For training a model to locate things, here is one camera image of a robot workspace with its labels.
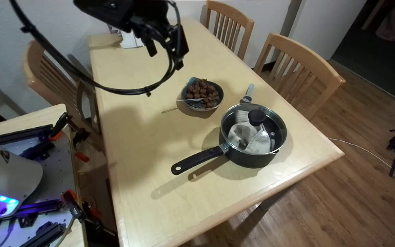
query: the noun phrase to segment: spoon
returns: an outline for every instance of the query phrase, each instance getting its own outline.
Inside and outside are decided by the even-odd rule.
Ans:
[[[243,103],[251,103],[252,101],[252,91],[254,91],[254,84],[249,84],[248,90],[246,90],[246,95],[243,96],[242,101]]]
[[[179,99],[179,100],[177,100],[177,101],[188,101],[188,100],[191,100],[191,101],[201,101],[201,100],[203,100],[204,98],[190,98],[190,99]]]

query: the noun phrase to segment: wooden table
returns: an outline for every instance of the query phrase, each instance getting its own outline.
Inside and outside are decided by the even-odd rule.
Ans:
[[[190,53],[184,67],[152,96],[120,96],[97,89],[99,115],[122,246],[177,246],[233,215],[278,194],[343,156],[320,131],[279,96],[199,22],[183,21]],[[118,88],[159,80],[166,52],[122,49],[120,38],[88,38],[94,79]],[[214,112],[198,113],[175,100],[190,77],[218,83],[225,98]],[[224,112],[238,104],[250,83],[253,102],[273,109],[288,128],[286,143],[262,169],[219,157],[181,175],[172,164],[218,144]],[[276,197],[267,200],[268,205]]]
[[[51,106],[39,111],[35,111],[30,114],[26,114],[20,117],[16,117],[13,119],[9,119],[5,122],[0,122],[0,134],[11,133],[15,131],[21,131],[29,128],[35,128],[43,125],[53,125],[59,119],[59,117],[66,111],[66,106],[64,104]],[[69,136],[70,130],[69,127],[65,127],[63,132]],[[77,169],[75,169],[75,188],[76,193],[79,196],[79,178],[77,176]],[[86,240],[86,232],[85,225],[80,223],[78,220],[74,221],[74,224],[71,227],[71,231],[65,237],[63,242],[59,247],[72,247],[72,246],[88,246]]]

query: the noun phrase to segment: saucepan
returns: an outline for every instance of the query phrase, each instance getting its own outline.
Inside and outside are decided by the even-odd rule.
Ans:
[[[254,154],[236,146],[228,139],[229,130],[236,123],[236,112],[248,111],[249,123],[253,126],[263,124],[274,145],[268,153]],[[257,104],[243,103],[229,108],[222,117],[219,132],[220,145],[203,150],[177,162],[171,167],[174,175],[179,175],[202,162],[225,155],[235,164],[247,168],[262,168],[270,163],[283,146],[287,137],[287,129],[281,117],[271,109]]]

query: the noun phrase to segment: hardwood floor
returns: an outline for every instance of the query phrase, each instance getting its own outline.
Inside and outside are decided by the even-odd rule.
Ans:
[[[326,136],[358,144],[391,163],[395,98],[339,64],[347,81],[312,123]],[[319,93],[321,85],[300,106]],[[364,150],[336,142],[345,156],[309,176],[267,212],[252,207],[182,247],[395,246],[395,174]]]

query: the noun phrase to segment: black knob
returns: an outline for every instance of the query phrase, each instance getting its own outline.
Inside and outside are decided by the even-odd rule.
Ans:
[[[260,126],[266,120],[266,114],[260,110],[252,110],[248,113],[249,123],[252,126]]]

